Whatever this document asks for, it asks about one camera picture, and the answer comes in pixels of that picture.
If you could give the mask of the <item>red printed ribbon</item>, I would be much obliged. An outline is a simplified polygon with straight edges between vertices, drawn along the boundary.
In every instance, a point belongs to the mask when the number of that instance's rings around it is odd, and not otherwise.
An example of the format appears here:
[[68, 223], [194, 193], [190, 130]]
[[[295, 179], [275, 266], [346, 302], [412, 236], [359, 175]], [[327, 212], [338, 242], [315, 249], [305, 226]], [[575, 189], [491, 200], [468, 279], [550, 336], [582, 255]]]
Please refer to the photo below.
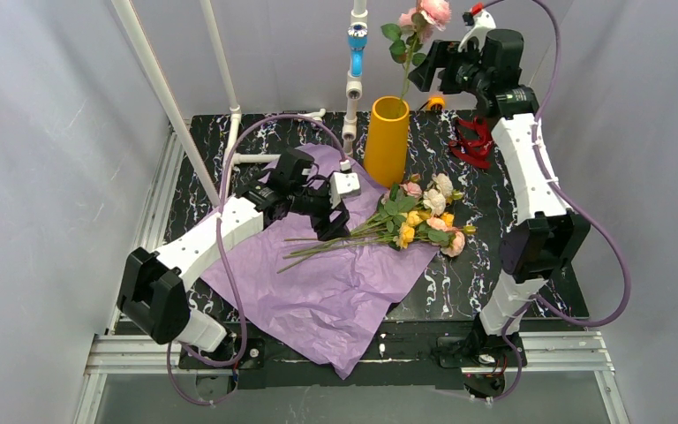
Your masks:
[[494, 141], [487, 122], [482, 117], [471, 120], [458, 118], [454, 124], [455, 137], [448, 142], [449, 152], [457, 159], [479, 170], [489, 170], [488, 157]]

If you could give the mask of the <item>pink paper flower bouquet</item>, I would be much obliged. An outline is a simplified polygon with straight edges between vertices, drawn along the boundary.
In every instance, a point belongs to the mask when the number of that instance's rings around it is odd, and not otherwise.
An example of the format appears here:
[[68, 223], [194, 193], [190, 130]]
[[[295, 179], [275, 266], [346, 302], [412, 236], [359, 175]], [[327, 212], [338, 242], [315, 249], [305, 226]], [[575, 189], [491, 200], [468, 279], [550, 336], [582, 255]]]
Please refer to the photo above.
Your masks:
[[316, 255], [349, 247], [384, 245], [402, 251], [415, 242], [427, 243], [455, 258], [464, 249], [466, 238], [477, 232], [472, 224], [455, 225], [450, 207], [463, 198], [450, 177], [437, 173], [422, 186], [419, 174], [412, 174], [400, 184], [394, 183], [379, 198], [376, 211], [350, 234], [319, 242], [284, 256], [291, 263], [284, 271]]

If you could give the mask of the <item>purple pink wrapping paper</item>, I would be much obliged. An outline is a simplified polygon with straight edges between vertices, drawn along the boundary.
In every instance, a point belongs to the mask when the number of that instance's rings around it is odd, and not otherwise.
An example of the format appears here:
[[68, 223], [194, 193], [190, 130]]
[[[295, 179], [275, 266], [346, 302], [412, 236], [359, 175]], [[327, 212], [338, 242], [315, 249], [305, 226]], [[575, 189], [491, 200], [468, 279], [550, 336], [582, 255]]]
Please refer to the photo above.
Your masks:
[[351, 246], [292, 265], [286, 254], [314, 231], [290, 214], [227, 253], [248, 322], [347, 378], [387, 311], [401, 302], [438, 253], [415, 242]]

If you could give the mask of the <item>pink rose flower stem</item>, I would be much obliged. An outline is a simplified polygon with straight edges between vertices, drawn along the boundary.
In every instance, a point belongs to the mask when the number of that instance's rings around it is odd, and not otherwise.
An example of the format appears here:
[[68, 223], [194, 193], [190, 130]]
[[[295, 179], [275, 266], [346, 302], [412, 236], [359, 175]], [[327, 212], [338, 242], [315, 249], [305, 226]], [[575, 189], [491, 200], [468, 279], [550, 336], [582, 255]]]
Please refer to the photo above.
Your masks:
[[426, 55], [421, 52], [422, 48], [435, 31], [445, 30], [451, 14], [449, 1], [420, 0], [406, 13], [402, 13], [396, 23], [386, 23], [380, 27], [382, 35], [390, 42], [389, 55], [403, 69], [400, 94], [395, 106], [390, 109], [390, 117], [398, 118], [404, 114], [403, 101], [411, 85], [411, 68], [424, 61]]

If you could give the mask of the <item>small white pipe elbow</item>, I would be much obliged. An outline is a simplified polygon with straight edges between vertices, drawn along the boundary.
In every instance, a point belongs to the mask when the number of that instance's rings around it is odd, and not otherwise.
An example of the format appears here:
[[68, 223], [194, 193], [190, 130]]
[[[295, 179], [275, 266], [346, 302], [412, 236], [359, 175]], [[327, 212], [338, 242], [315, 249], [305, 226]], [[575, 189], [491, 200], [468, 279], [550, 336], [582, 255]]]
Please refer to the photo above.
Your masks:
[[311, 119], [312, 121], [322, 123], [323, 120], [324, 120], [324, 117], [327, 113], [327, 110], [324, 109], [324, 108], [321, 108], [321, 109], [316, 110], [316, 111], [294, 110], [293, 113], [297, 114], [301, 117], [307, 117], [307, 118]]

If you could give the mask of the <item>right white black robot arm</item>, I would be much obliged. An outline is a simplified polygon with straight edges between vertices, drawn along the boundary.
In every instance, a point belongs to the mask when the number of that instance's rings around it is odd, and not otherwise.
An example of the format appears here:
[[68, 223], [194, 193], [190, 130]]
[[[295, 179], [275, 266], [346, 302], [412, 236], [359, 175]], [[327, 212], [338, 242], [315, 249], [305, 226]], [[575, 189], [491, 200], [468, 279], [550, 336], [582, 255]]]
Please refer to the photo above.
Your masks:
[[501, 240], [501, 274], [478, 314], [481, 332], [488, 336], [518, 331], [525, 306], [572, 260], [590, 229], [553, 187], [556, 178], [539, 145], [539, 102], [520, 82], [523, 50], [523, 36], [510, 29], [487, 30], [463, 49], [457, 42], [436, 40], [409, 75], [424, 92], [438, 78], [443, 94], [475, 96], [513, 186], [516, 225]]

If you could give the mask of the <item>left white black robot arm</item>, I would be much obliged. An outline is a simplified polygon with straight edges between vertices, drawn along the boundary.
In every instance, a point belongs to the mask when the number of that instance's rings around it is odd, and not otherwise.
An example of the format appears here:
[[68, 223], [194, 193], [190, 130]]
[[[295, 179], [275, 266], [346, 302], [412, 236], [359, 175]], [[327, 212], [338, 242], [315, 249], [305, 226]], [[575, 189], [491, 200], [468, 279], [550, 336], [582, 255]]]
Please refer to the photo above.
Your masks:
[[117, 308], [159, 345], [179, 342], [213, 352], [226, 329], [192, 310], [186, 293], [222, 253], [290, 213], [309, 217], [320, 241], [349, 235], [350, 213], [344, 201], [359, 194], [358, 174], [348, 160], [328, 176], [317, 169], [311, 155], [290, 149], [180, 238], [154, 251], [131, 251]]

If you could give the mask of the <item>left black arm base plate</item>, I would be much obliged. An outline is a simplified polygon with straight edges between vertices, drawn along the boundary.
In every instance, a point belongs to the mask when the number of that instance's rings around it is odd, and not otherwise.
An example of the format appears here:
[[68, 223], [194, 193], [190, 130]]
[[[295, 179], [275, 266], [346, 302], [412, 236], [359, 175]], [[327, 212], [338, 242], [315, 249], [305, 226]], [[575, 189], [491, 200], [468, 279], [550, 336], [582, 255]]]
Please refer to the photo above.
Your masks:
[[[227, 361], [234, 358], [239, 352], [242, 342], [241, 337], [227, 336], [223, 339], [220, 345], [213, 352], [205, 352], [200, 348], [193, 347], [192, 350], [199, 356], [206, 358], [208, 361]], [[246, 343], [244, 355], [240, 358], [237, 364], [231, 364], [230, 367], [239, 369], [260, 369], [263, 368], [265, 362], [265, 340], [263, 338], [249, 337]], [[181, 369], [214, 369], [207, 363], [195, 358], [188, 351], [181, 350], [178, 365]]]

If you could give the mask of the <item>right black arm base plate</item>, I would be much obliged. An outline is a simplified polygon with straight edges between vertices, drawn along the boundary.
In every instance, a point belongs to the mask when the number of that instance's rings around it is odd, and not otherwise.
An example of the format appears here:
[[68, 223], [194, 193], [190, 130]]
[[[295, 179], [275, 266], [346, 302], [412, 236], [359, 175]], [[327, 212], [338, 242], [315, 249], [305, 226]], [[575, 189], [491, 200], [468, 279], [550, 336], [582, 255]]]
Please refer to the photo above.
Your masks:
[[508, 341], [516, 348], [512, 349], [503, 337], [479, 337], [470, 333], [467, 337], [439, 337], [432, 355], [443, 368], [457, 367], [516, 367], [517, 357], [525, 367], [528, 360], [525, 348], [518, 333], [508, 336]]

